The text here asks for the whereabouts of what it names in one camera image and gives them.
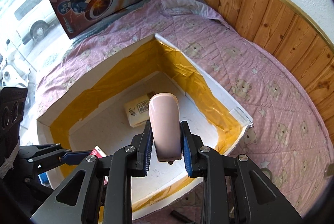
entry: yellow tape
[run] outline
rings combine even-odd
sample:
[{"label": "yellow tape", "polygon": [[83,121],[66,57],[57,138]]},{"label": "yellow tape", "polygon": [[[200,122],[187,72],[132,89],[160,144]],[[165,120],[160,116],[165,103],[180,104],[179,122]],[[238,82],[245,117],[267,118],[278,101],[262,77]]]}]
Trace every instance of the yellow tape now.
[{"label": "yellow tape", "polygon": [[[123,58],[91,89],[82,92],[66,107],[50,126],[54,142],[61,143],[63,147],[70,147],[68,141],[69,130],[77,121],[87,117],[98,108],[100,103],[117,95],[155,71],[167,74],[190,95],[208,122],[217,129],[218,143],[215,149],[220,153],[228,150],[240,134],[240,124],[229,114],[225,106],[213,96],[203,76],[186,57],[180,51],[156,39],[144,43],[130,56]],[[61,166],[61,171],[65,177],[73,169],[72,166]],[[132,210],[136,211],[156,203],[176,193],[190,182],[190,178],[182,178],[159,193],[133,203]]]}]

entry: pink phone case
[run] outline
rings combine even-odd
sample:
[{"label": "pink phone case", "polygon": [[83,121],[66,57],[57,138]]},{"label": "pink phone case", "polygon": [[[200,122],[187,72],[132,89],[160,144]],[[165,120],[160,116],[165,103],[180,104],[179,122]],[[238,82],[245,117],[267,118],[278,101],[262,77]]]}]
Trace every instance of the pink phone case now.
[{"label": "pink phone case", "polygon": [[182,158],[179,113],[179,102],[173,94],[156,94],[150,100],[149,115],[159,162]]}]

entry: bed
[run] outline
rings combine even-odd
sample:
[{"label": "bed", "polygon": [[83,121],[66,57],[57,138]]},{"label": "bed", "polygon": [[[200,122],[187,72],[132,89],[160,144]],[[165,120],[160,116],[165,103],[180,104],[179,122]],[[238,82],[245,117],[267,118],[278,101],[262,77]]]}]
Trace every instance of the bed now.
[{"label": "bed", "polygon": [[[122,48],[158,33],[209,73],[254,119],[232,156],[246,153],[304,215],[326,186],[333,145],[313,102],[271,54],[236,33],[220,14],[195,0],[149,0],[90,36],[36,90],[38,115],[87,71]],[[138,223],[176,223],[178,208],[199,222],[201,187]]]}]

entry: open box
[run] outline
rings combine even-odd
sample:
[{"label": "open box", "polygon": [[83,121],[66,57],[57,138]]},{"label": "open box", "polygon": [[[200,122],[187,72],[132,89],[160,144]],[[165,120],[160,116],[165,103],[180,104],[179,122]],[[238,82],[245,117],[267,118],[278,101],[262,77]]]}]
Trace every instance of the open box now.
[{"label": "open box", "polygon": [[[61,143],[73,151],[98,145],[107,155],[129,145],[144,125],[129,125],[124,104],[151,91],[174,94],[180,120],[221,154],[236,146],[251,116],[211,76],[158,34],[146,37],[101,62],[83,75],[38,120],[40,144]],[[53,188],[74,167],[48,172]],[[190,179],[184,161],[158,162],[152,150],[145,178],[132,178],[133,219],[165,207],[201,182]]]}]

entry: red and white box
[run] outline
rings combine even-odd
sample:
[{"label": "red and white box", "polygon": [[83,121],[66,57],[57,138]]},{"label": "red and white box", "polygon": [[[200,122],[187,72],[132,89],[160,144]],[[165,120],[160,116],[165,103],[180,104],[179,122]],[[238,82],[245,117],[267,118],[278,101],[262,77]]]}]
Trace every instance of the red and white box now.
[{"label": "red and white box", "polygon": [[[96,155],[98,158],[106,157],[106,154],[99,148],[99,146],[96,146],[94,150],[91,151],[91,155]],[[105,177],[104,184],[106,185],[108,183],[108,176]]]}]

